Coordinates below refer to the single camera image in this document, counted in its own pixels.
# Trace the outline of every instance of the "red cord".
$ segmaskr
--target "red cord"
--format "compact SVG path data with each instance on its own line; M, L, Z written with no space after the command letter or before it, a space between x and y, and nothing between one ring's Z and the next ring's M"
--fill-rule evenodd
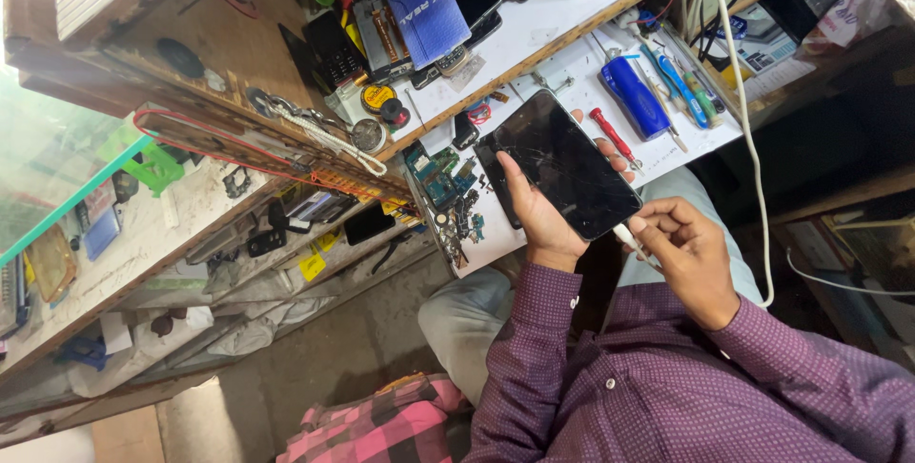
M657 20L658 18L661 18L661 15L662 15L662 14L664 14L664 13L667 12L667 10L671 7L671 4L673 4L673 0L667 2L667 5L664 6L664 9L661 9L661 12L655 14L652 18L646 18L646 19L644 19L644 20L633 20L633 21L627 23L626 25L629 25L629 24L648 24L648 23L650 23L650 22L654 22L654 21Z
M159 141L159 142L162 142L162 143L166 143L166 144L168 144L168 145L171 145L171 146L173 146L173 147L177 147L177 148L179 148L179 149L181 149L181 150L185 150L185 151L188 151L188 152L199 153L199 154L202 154L202 155L206 155L206 156L212 157L212 158L214 158L214 159L219 159L219 160L221 160L221 161L226 161L226 162L228 162L228 163L233 163L233 164L235 164L235 165L245 166L245 167L247 167L247 168L251 168L252 170L257 170L258 172L264 172L265 174L271 174L271 175L279 176L279 177L288 177L288 178L293 179L293 180L295 180L295 181L303 182L303 183L306 183L306 184L309 184L309 185L315 185L315 186L322 187L322 188L336 189L336 190L342 191L342 192L344 192L344 193L351 193L351 194L354 194L354 195L361 195L361 196L364 196L364 197L371 197L372 199L381 200L382 202L387 202L388 204L394 204L397 208L402 208L402 209L404 209L404 210L412 211L412 212L416 213L418 216L420 216L420 215L419 215L419 212L418 212L417 210L415 210L415 209L413 209L413 208L410 208L409 206L406 206L406 205L403 205L403 204L398 204L398 203L396 203L394 200L382 199L381 197L378 197L377 195L372 195L371 193L368 193L368 192L366 192L366 191L363 191L363 190L360 190L360 189L357 189L357 188L340 187L340 186L337 186L337 185L330 185L330 184L327 184L327 183L319 183L319 182L316 182L316 181L309 181L309 180L303 179L303 178L301 178L301 177L290 176L289 174L285 174L285 173L283 173L283 172L276 172L276 171L274 171L274 170L267 170L266 168L261 168L261 167L259 167L259 166L247 165L246 163L242 163L241 161L235 161L234 159L231 159L231 158L228 158L228 157L223 157L223 156L217 155L217 154L215 154L215 153L203 152L203 151L201 151L200 149L190 148L189 146L185 146L185 145L182 145L182 144L180 144L180 143L176 143L176 142L174 142L174 141L165 140L165 139L160 138L159 136L153 134L153 133L150 132L148 129L145 129L145 128L141 127L140 125L138 125L138 124L136 123L137 119L139 119L141 116L143 116L143 115L145 115L145 114L149 114L149 113L160 114L160 115L163 115L163 116L169 116L169 117L171 117L171 118L173 118L173 119L177 119L177 120L181 120L181 121L186 121L187 123L190 123L191 125L200 127L200 129L203 129L203 130L205 130L205 131L212 132L212 133L217 134L217 135L219 135L219 136L221 136L221 137L223 137L223 138L226 138L227 140L234 141L234 142L236 142L236 143L238 143L238 144L240 144L240 145L242 145L242 146L245 146L245 147L247 147L247 148L249 148L249 149L252 149L252 150L257 151L257 152L259 152L259 153L262 153L262 154L264 154L264 155L270 156L270 157L272 157L273 159L275 159L276 161L279 161L279 162L283 163L284 165L290 165L290 166L292 166L292 164L291 164L288 160L285 160L285 159L283 159L282 157L280 157L280 156L278 156L278 155L276 155L276 154L274 154L274 153L269 153L269 152L263 150L261 147L254 146L254 145L252 145L252 144L250 144L250 143L248 143L248 142L246 142L246 141L244 141L244 140L240 140L240 139L236 138L235 136L232 136L231 134L227 134L226 132L220 131L219 129L216 129L216 128L212 127L212 126L207 125L206 123L203 123L203 122L200 122L200 121L196 121L196 120L194 120L194 119L192 119L192 118L189 118L188 116L185 116L185 115L183 115L183 114L181 114L181 113L177 113L177 112L174 112L174 111L168 111L168 110L152 110L152 109L149 109L149 110L140 110L140 111L137 111L136 113L134 113L134 114L133 114L133 127L136 127L138 130L140 130L140 132L143 132L143 134L149 136L150 138L154 139L155 141ZM317 172L312 172L311 174L312 174L312 176L311 176L312 179L315 179L315 178L318 177L318 173L317 173Z

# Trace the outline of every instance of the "plastic bag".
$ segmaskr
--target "plastic bag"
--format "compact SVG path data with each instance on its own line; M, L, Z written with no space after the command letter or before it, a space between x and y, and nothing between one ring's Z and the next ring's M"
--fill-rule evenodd
M840 54L892 23L886 0L838 0L801 43L802 56Z

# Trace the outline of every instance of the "person's right hand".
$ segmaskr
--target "person's right hand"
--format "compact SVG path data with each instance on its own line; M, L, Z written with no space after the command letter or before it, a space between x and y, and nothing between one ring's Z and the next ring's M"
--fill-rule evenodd
M731 281L725 233L686 199L647 202L629 228L648 255L661 262L664 279L700 327L727 327L740 307Z

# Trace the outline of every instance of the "charging connector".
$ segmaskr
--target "charging connector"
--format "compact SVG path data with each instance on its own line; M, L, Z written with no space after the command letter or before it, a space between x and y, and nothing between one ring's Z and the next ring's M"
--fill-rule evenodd
M630 246L635 251L635 253L638 254L639 257L641 257L642 260L648 264L648 266L663 274L661 267L645 255L645 251L643 251L639 246L639 243L636 242L635 237L632 235L632 232L628 227L623 224L617 224L617 226L613 228L613 234L616 234L617 238L619 238L621 242Z

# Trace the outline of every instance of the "white shelf surface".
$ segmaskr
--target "white shelf surface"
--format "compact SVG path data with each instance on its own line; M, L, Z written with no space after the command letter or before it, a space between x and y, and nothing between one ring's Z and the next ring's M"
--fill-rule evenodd
M617 1L620 0L506 1L498 8L502 26L473 49L473 54L483 57L486 64L463 90L454 91L446 78L439 78L420 91L414 91L409 80L401 80L395 84L397 95L413 111L413 105L406 99L405 90L409 89L420 116L428 121ZM410 121L393 138L401 140L416 129L424 127L418 120Z
M622 33L615 25L601 25L595 31L595 36L599 38L604 48L620 47L624 49L625 55L637 55L639 53L639 48L634 38L631 35ZM600 69L605 62L604 52L595 43L594 38L583 36L569 47L560 50L553 57L543 61L537 66L537 69L553 88L558 87L559 84L566 80L566 77L571 77L575 80L574 85L560 91L559 101L569 111L574 109L582 110L585 114L585 119L582 121L581 127L591 138L607 137L598 124L588 118L590 110L593 108L601 109L610 125L616 129L623 141L630 147L632 153L644 165L645 177L636 174L635 181L632 183L634 188L640 188L674 168L685 165L693 159L712 152L716 148L742 136L743 132L740 130L738 121L730 113L726 112L721 115L725 120L724 125L716 129L704 130L695 126L685 114L679 111L675 112L676 109L672 103L666 101L665 105L671 112L671 121L679 129L680 137L689 152L683 153L669 134L663 134L661 137L651 141L642 141L636 128L627 116L623 114L600 78ZM654 72L651 62L646 58L630 60L630 63L641 64L650 79L654 80L655 83L661 82ZM500 91L509 95L510 99L506 104L500 104L497 101L490 102L492 118L479 127L480 135L494 131L520 107L523 101L529 99L538 90L540 90L540 87L529 75L521 76L519 79L512 81L510 86L503 87ZM432 129L429 134L421 138L421 141L426 151L431 155L449 146L454 135L454 122L448 121L438 128ZM461 156L461 162L457 164L455 171L463 165L464 161L474 155L472 147L458 153ZM477 164L473 172L479 176L483 172L482 166ZM461 247L467 256L468 266L460 270L454 269L458 277L464 277L527 243L523 230L516 231L509 224L495 193L487 192L478 183L474 186L474 189L479 192L479 200L471 214L480 213L483 215L485 222L485 227L482 231L484 240L477 244L474 244L470 239L463 240Z

